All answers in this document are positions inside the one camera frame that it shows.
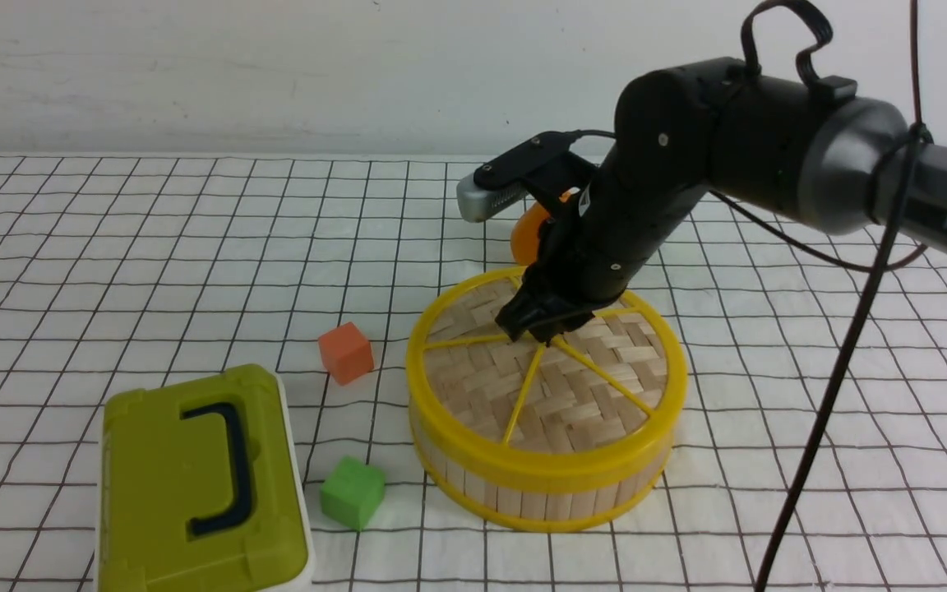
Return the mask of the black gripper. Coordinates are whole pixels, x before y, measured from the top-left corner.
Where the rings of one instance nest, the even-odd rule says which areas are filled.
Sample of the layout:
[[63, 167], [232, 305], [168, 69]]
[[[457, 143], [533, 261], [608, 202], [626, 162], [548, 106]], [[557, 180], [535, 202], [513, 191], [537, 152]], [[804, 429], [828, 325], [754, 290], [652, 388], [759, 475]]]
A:
[[706, 193], [699, 159], [609, 156], [565, 218], [552, 226], [522, 288], [495, 317], [516, 342], [574, 332], [625, 291], [646, 260]]

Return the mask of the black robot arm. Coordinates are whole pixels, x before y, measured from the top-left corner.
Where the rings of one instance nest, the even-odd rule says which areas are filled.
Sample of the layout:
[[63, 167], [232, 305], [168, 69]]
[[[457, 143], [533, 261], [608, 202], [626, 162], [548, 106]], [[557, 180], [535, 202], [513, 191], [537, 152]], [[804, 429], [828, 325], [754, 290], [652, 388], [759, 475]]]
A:
[[571, 153], [582, 136], [541, 132], [474, 176], [550, 214], [496, 317], [512, 340], [548, 342], [612, 306], [708, 192], [824, 234], [898, 216], [901, 234], [947, 254], [947, 147], [850, 79], [752, 75], [733, 58], [648, 72], [621, 92], [601, 164]]

